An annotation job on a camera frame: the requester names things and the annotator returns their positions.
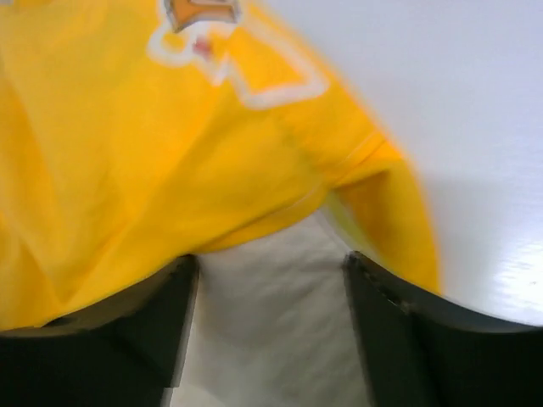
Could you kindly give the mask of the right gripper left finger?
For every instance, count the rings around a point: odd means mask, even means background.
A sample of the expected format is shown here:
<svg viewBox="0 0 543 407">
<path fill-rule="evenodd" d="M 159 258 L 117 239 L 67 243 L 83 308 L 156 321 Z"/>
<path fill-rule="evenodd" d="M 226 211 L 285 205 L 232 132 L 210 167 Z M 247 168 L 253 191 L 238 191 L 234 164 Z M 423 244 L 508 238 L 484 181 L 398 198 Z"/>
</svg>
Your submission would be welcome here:
<svg viewBox="0 0 543 407">
<path fill-rule="evenodd" d="M 62 318 L 1 337 L 3 406 L 167 406 L 179 384 L 199 263 L 176 259 L 135 310 L 94 329 Z"/>
</svg>

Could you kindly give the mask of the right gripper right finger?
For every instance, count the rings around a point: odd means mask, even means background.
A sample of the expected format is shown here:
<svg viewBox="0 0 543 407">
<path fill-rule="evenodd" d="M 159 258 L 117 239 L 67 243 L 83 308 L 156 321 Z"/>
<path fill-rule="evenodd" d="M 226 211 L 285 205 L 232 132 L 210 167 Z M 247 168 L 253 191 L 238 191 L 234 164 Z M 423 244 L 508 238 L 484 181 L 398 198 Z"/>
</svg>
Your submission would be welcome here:
<svg viewBox="0 0 543 407">
<path fill-rule="evenodd" d="M 542 330 L 464 308 L 353 251 L 343 262 L 375 406 L 540 406 Z"/>
</svg>

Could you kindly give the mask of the cream white pillow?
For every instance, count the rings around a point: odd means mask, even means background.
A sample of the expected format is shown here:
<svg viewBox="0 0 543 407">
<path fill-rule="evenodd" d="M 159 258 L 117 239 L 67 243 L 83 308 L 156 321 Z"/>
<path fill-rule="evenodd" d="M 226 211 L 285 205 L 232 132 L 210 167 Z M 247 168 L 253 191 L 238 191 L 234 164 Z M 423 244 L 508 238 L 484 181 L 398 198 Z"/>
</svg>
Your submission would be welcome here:
<svg viewBox="0 0 543 407">
<path fill-rule="evenodd" d="M 368 406 L 342 265 L 359 230 L 328 204 L 198 257 L 174 406 Z"/>
</svg>

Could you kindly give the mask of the yellow pillowcase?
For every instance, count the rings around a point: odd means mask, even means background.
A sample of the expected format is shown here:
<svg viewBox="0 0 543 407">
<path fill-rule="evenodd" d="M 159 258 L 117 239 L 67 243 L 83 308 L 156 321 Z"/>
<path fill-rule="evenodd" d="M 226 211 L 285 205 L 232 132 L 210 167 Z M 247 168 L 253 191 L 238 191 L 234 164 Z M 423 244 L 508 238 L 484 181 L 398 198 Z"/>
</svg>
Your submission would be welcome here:
<svg viewBox="0 0 543 407">
<path fill-rule="evenodd" d="M 440 290 L 405 158 L 347 85 L 252 1 L 1 4 L 1 328 L 46 325 L 174 258 L 324 203 Z"/>
</svg>

